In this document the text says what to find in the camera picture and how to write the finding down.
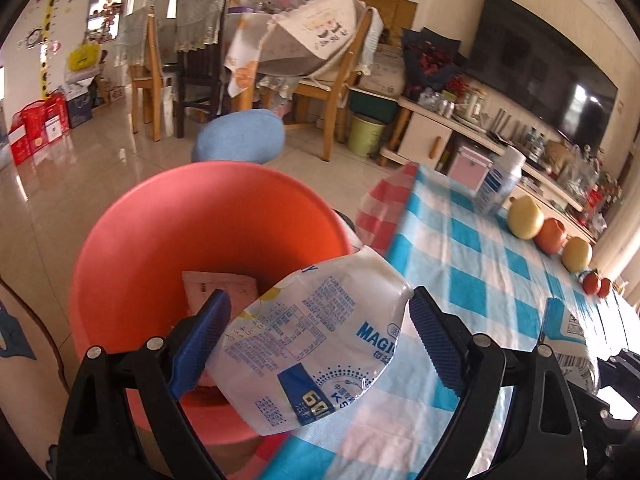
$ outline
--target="plastic wrapper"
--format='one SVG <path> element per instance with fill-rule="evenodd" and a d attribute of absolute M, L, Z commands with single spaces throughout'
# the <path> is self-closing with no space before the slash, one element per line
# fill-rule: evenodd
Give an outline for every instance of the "plastic wrapper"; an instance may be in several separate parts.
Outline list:
<path fill-rule="evenodd" d="M 295 430 L 376 381 L 412 295 L 369 247 L 298 270 L 226 327 L 206 371 L 256 433 Z"/>
<path fill-rule="evenodd" d="M 553 349 L 567 381 L 590 394 L 597 393 L 600 387 L 598 360 L 589 352 L 578 319 L 556 298 L 546 301 L 540 342 Z"/>

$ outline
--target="television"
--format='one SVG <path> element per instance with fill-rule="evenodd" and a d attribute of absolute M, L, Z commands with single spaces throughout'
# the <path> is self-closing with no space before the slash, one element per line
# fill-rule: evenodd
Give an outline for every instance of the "television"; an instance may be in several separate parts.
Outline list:
<path fill-rule="evenodd" d="M 596 153 L 618 89 L 568 38 L 512 0 L 484 0 L 465 72 Z"/>

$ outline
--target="yellow bag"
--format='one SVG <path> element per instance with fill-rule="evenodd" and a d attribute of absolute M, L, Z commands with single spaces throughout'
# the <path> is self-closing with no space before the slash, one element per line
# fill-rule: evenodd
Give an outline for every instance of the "yellow bag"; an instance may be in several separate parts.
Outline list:
<path fill-rule="evenodd" d="M 100 45 L 98 43 L 83 43 L 76 48 L 67 59 L 69 70 L 78 72 L 98 63 Z"/>

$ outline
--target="green trash can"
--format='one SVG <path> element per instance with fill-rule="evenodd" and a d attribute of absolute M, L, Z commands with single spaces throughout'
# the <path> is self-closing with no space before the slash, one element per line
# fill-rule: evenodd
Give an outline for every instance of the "green trash can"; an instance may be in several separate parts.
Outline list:
<path fill-rule="evenodd" d="M 355 114 L 351 121 L 351 133 L 347 144 L 350 152 L 367 156 L 378 146 L 382 130 L 386 124 L 361 114 Z"/>

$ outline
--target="yellow pear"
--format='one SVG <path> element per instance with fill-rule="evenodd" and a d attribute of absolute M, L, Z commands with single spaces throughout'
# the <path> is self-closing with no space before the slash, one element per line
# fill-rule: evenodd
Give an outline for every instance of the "yellow pear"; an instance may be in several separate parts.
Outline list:
<path fill-rule="evenodd" d="M 569 272 L 580 272 L 587 268 L 592 254 L 593 251 L 591 251 L 589 243 L 576 236 L 569 238 L 562 250 L 560 260 Z"/>
<path fill-rule="evenodd" d="M 542 229 L 545 216 L 529 195 L 517 199 L 507 215 L 507 225 L 514 236 L 531 240 Z"/>

